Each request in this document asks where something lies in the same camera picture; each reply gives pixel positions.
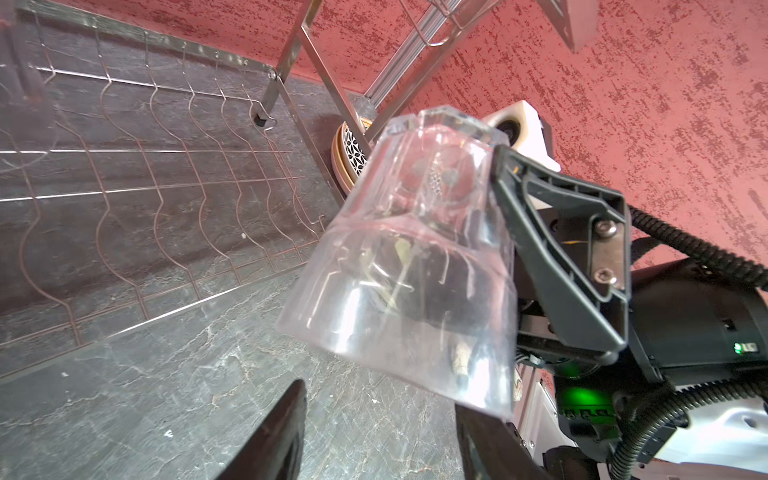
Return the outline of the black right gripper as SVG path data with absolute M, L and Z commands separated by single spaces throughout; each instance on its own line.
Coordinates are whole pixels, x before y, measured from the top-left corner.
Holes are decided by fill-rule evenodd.
M 766 405 L 764 277 L 680 260 L 636 271 L 631 299 L 620 192 L 505 146 L 490 186 L 554 330 L 525 330 L 518 358 L 552 374 L 561 429 L 612 478 L 703 427 L 706 409 Z

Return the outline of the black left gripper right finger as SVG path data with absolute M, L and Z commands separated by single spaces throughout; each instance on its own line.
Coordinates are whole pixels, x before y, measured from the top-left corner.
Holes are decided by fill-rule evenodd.
M 501 419 L 460 404 L 455 416 L 465 479 L 550 479 Z

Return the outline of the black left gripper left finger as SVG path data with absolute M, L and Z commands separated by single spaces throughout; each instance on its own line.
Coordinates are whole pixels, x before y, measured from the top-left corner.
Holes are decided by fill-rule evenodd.
M 297 479 L 304 449 L 306 395 L 305 382 L 294 380 L 216 479 Z

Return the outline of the clear glass cup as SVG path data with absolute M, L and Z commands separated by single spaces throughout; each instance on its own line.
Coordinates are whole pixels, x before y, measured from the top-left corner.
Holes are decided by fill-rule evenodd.
M 32 64 L 12 1 L 1 3 L 1 171 L 20 170 L 57 142 L 53 103 Z
M 490 192 L 494 150 L 507 142 L 450 106 L 390 120 L 278 330 L 510 418 L 514 245 Z

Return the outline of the white patterned plate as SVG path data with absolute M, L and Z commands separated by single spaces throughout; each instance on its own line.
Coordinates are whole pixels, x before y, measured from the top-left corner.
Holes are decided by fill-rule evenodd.
M 331 166 L 342 193 L 348 195 L 362 174 L 367 158 L 346 122 L 343 122 L 331 142 Z

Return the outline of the steel two-tier dish rack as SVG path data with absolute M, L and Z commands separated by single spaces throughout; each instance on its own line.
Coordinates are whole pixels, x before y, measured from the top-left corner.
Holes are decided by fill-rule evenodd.
M 50 1 L 17 1 L 57 142 L 1 171 L 1 386 L 226 378 L 263 353 L 336 214 L 335 96 Z

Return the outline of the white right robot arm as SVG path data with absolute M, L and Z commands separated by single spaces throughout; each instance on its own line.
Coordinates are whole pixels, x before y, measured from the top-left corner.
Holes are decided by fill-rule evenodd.
M 490 186 L 516 244 L 516 359 L 554 380 L 563 446 L 457 406 L 469 479 L 767 469 L 767 269 L 508 147 Z

